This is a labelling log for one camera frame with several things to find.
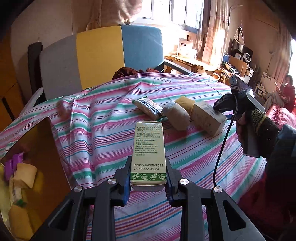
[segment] metal bolt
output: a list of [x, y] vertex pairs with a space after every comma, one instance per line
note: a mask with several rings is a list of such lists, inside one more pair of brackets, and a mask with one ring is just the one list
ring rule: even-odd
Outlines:
[[221, 187], [216, 186], [216, 187], [214, 187], [214, 191], [215, 192], [222, 192], [223, 189]]
[[187, 179], [181, 179], [180, 180], [180, 183], [182, 184], [182, 185], [187, 185], [187, 184], [189, 184], [189, 181], [187, 180]]
[[115, 184], [117, 181], [116, 181], [116, 179], [115, 178], [110, 178], [110, 179], [108, 179], [108, 183], [109, 184]]
[[81, 191], [82, 191], [82, 186], [74, 187], [74, 192], [81, 192]]

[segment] pink blanket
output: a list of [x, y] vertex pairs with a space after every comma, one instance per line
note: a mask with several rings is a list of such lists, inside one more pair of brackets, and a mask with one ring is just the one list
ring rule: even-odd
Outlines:
[[266, 115], [272, 119], [280, 129], [284, 124], [289, 124], [296, 128], [296, 108], [290, 113], [286, 108], [274, 104], [267, 111]]

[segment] striped bedsheet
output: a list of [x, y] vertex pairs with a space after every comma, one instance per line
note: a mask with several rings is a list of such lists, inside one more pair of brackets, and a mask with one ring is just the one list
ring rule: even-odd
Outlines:
[[[79, 185], [92, 187], [112, 177], [132, 155], [137, 121], [149, 117], [131, 101], [148, 96], [163, 106], [185, 95], [213, 105], [230, 88], [202, 76], [142, 73], [110, 81], [78, 94], [48, 100], [17, 118], [0, 134], [0, 158], [30, 128], [49, 117], [70, 170]], [[222, 132], [210, 137], [190, 124], [187, 131], [163, 123], [165, 152], [171, 165], [204, 188], [212, 188], [212, 174], [229, 121]], [[243, 156], [235, 124], [218, 166], [216, 182], [235, 200], [260, 177], [263, 158]], [[207, 222], [204, 209], [205, 235]], [[125, 207], [115, 208], [118, 240], [179, 240], [181, 208], [171, 208], [165, 191], [132, 191]], [[91, 225], [87, 239], [90, 240]]]

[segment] beige box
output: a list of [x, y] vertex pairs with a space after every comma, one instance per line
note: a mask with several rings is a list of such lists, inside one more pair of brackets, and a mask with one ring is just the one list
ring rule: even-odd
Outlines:
[[133, 142], [130, 184], [136, 191], [161, 191], [166, 184], [163, 124], [137, 122]]
[[194, 104], [190, 117], [195, 125], [202, 127], [211, 136], [218, 134], [227, 121], [225, 115], [214, 110], [213, 107], [205, 101]]

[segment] yellow plush object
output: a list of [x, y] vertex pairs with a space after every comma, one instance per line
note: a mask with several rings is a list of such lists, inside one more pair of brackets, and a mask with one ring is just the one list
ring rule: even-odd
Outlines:
[[13, 176], [13, 184], [19, 188], [33, 188], [37, 168], [27, 164], [18, 163], [17, 170]]
[[33, 236], [29, 216], [25, 209], [12, 205], [8, 212], [8, 217], [11, 232], [15, 237], [29, 240]]
[[191, 115], [191, 111], [195, 103], [194, 100], [191, 100], [185, 96], [181, 96], [180, 98], [176, 99], [175, 102], [182, 106], [188, 112], [188, 114]]

